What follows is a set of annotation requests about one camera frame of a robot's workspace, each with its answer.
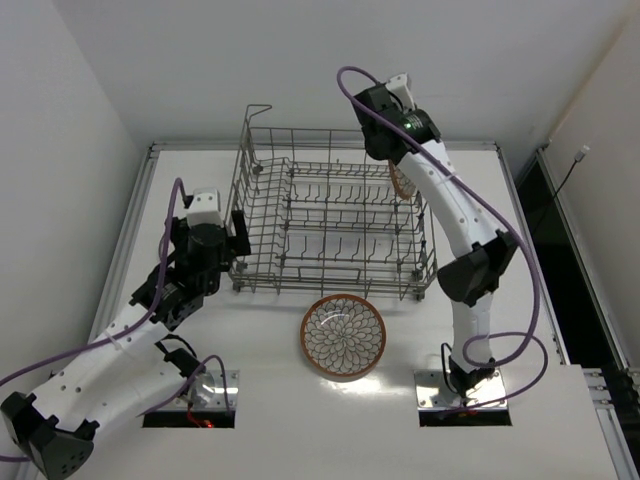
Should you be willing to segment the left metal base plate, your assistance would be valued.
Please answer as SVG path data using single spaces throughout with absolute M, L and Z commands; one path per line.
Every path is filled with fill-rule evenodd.
M 185 393 L 145 414 L 160 412 L 186 412 L 205 414 L 233 414 L 239 395 L 239 370 L 207 370 L 196 377 Z

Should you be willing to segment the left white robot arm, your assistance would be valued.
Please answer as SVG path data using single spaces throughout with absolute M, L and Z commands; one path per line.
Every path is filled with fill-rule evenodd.
M 12 441 L 45 478 L 69 478 L 111 430 L 176 398 L 188 407 L 219 400 L 234 413 L 225 370 L 212 375 L 206 359 L 164 344 L 250 254 L 243 212 L 231 218 L 232 231 L 215 214 L 171 218 L 160 263 L 96 340 L 30 393 L 2 402 Z

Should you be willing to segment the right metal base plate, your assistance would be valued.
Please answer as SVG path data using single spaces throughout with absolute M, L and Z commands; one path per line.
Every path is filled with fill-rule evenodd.
M 506 390 L 500 371 L 481 380 L 466 392 L 465 397 L 447 387 L 441 370 L 416 370 L 414 383 L 419 412 L 438 412 L 460 407 L 469 407 L 482 413 L 508 411 Z

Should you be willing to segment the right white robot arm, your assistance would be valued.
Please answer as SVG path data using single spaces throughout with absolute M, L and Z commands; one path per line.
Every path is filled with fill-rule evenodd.
M 390 161 L 415 185 L 449 241 L 454 260 L 438 269 L 437 279 L 453 311 L 448 383 L 452 391 L 464 396 L 494 373 L 489 343 L 491 304 L 517 243 L 453 182 L 456 170 L 426 112 L 401 109 L 397 95 L 382 84 L 363 90 L 355 99 L 405 132 L 435 159 L 430 162 L 395 131 L 355 110 L 367 153 L 376 160 Z

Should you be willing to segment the metal base plate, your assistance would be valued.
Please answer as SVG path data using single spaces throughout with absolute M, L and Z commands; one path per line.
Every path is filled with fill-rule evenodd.
M 196 377 L 185 393 L 145 414 L 160 412 L 186 412 L 205 414 L 233 414 L 239 395 L 239 370 L 207 370 Z
M 419 412 L 438 412 L 460 407 L 469 407 L 482 413 L 508 411 L 506 390 L 500 371 L 481 380 L 466 392 L 465 397 L 447 387 L 441 370 L 416 370 L 414 383 Z

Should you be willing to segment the floral plate brown rim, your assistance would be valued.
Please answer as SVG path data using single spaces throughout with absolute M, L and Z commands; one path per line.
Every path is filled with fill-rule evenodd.
M 340 380 L 366 375 L 384 354 L 383 317 L 369 301 L 333 294 L 305 313 L 299 332 L 302 353 L 320 373 Z
M 402 199 L 411 200 L 417 191 L 413 181 L 406 176 L 391 160 L 388 161 L 389 174 L 395 193 Z

